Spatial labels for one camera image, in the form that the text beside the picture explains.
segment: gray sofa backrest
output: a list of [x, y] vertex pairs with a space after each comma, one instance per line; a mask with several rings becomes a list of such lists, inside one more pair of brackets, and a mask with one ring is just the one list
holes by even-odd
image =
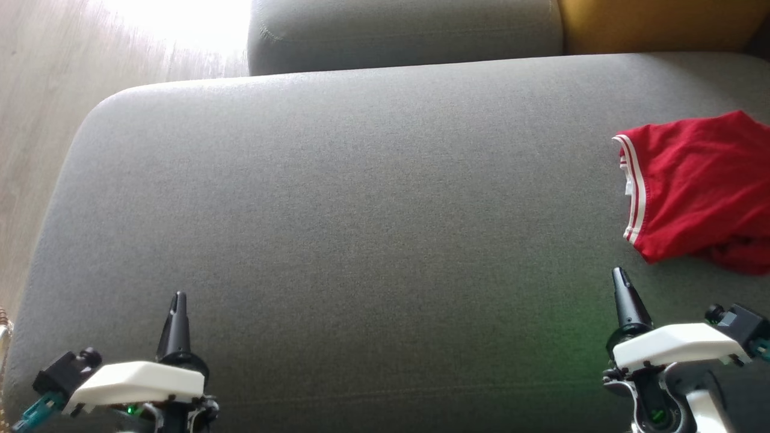
[[562, 54], [556, 0], [253, 0], [252, 75]]

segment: sofa cushion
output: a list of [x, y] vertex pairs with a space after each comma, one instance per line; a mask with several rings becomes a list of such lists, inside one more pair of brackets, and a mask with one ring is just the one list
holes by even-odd
[[[768, 91], [762, 60], [671, 53], [121, 92], [56, 187], [6, 414], [63, 351], [151, 359], [186, 290], [220, 432], [625, 431], [631, 402], [601, 387], [611, 268], [657, 325], [714, 302], [770, 314], [770, 279], [644, 263], [611, 137], [735, 109], [770, 123]], [[763, 431], [768, 366], [716, 373], [739, 431]]]
[[253, 0], [252, 75], [560, 55], [555, 0]]

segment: sunlight on floor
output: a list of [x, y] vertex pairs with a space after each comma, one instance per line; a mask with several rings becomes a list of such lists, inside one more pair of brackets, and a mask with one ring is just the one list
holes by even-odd
[[250, 0], [103, 0], [126, 25], [173, 39], [185, 48], [225, 51], [243, 46]]

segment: red fabric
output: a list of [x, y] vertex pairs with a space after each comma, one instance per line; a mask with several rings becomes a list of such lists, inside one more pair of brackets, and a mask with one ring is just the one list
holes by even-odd
[[742, 111], [622, 131], [625, 237], [649, 263], [694, 254], [770, 273], [770, 127]]

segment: metal mechanism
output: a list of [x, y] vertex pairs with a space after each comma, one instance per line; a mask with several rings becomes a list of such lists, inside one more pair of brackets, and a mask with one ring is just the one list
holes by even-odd
[[209, 368], [190, 350], [183, 292], [171, 301], [156, 362], [109, 364], [95, 371], [101, 363], [89, 348], [79, 357], [68, 352], [41, 371], [32, 387], [43, 397], [12, 430], [26, 433], [55, 412], [75, 417], [96, 406], [119, 412], [134, 431], [155, 433], [196, 433], [219, 415], [216, 400], [204, 392]]
[[770, 322], [741, 305], [712, 305], [708, 324], [654, 328], [638, 292], [621, 268], [612, 270], [619, 328], [607, 342], [612, 368], [604, 386], [634, 401], [637, 433], [732, 433], [715, 361], [742, 367], [770, 361]]

